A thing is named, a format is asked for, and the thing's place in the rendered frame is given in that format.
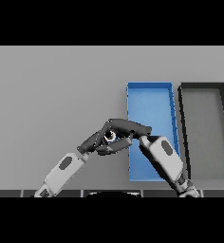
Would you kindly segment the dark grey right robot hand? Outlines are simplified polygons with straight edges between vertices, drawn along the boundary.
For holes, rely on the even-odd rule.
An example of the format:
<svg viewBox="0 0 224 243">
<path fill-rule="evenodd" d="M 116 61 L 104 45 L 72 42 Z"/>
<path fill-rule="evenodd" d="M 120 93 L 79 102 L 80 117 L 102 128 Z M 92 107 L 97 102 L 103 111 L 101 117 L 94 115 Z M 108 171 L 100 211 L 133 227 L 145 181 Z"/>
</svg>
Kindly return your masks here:
<svg viewBox="0 0 224 243">
<path fill-rule="evenodd" d="M 151 126 L 123 119 L 110 119 L 109 129 L 124 137 L 129 137 L 130 134 L 133 134 L 134 139 L 138 139 L 141 136 L 149 136 L 152 132 Z"/>
</svg>

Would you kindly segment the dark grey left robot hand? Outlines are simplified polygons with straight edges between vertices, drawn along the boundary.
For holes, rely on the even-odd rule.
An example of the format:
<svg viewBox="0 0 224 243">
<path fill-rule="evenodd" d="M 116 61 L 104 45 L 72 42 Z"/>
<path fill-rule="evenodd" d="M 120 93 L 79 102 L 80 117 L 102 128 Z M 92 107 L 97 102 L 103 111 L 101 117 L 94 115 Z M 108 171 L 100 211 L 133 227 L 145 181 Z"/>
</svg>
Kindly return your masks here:
<svg viewBox="0 0 224 243">
<path fill-rule="evenodd" d="M 105 156 L 115 154 L 132 144 L 133 134 L 130 134 L 129 137 L 116 134 L 116 141 L 112 143 L 106 143 L 103 136 L 108 131 L 110 131 L 109 121 L 106 121 L 103 125 L 103 128 L 86 139 L 80 146 L 77 147 L 77 150 L 83 156 L 93 152 L 97 152 L 100 156 Z"/>
</svg>

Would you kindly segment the blue bin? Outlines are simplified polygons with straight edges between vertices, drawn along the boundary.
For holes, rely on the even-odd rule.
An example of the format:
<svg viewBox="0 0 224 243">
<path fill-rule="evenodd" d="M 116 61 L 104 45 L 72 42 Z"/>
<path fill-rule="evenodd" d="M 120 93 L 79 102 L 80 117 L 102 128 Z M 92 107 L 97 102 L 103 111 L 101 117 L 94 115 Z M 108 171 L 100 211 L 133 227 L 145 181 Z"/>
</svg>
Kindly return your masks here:
<svg viewBox="0 0 224 243">
<path fill-rule="evenodd" d="M 152 127 L 152 136 L 164 136 L 180 155 L 177 115 L 171 82 L 128 82 L 127 119 Z M 133 140 L 129 147 L 129 180 L 162 181 L 155 168 L 140 150 L 140 142 Z"/>
</svg>

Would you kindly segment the dark grey bin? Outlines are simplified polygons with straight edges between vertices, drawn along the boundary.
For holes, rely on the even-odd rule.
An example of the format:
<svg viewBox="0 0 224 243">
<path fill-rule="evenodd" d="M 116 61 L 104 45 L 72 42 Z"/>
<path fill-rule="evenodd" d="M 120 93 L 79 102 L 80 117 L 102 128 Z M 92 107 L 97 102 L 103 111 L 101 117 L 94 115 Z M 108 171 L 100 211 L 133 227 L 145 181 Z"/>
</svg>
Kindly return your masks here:
<svg viewBox="0 0 224 243">
<path fill-rule="evenodd" d="M 192 179 L 224 179 L 224 83 L 181 83 L 183 144 Z"/>
</svg>

